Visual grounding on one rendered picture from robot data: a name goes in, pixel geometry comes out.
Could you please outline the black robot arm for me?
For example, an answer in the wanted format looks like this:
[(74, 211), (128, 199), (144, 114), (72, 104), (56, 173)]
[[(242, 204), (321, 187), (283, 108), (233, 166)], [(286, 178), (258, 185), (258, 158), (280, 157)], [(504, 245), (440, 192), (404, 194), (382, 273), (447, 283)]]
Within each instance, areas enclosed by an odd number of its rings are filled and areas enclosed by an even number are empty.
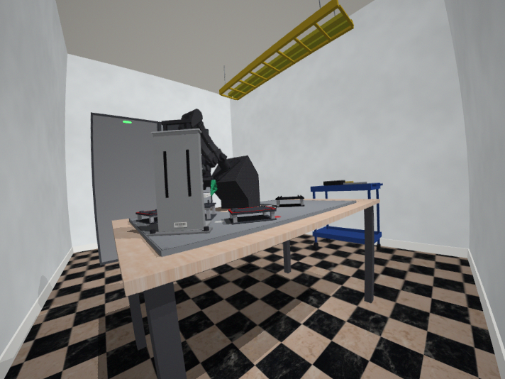
[[(222, 153), (221, 149), (215, 145), (210, 135), (206, 131), (203, 123), (203, 116), (199, 109), (195, 109), (182, 115), (181, 119), (191, 119), (191, 128), (201, 130), (201, 163), (203, 177), (211, 177), (211, 168), (218, 163), (221, 170), (213, 176), (216, 180), (221, 180), (232, 168), (239, 162), (239, 158), (233, 158), (230, 162), (226, 160), (227, 155)], [(216, 156), (215, 156), (216, 155)], [(207, 165), (206, 165), (207, 164)], [(208, 167), (208, 168), (207, 168)]]

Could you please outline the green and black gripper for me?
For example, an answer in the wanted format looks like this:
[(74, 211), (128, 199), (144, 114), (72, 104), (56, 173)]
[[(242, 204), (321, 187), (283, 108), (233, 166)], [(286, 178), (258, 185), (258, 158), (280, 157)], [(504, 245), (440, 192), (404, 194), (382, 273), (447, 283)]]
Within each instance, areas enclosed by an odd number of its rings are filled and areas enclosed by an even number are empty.
[(204, 190), (206, 190), (207, 187), (211, 187), (211, 197), (217, 191), (216, 180), (213, 177), (203, 177), (203, 186)]

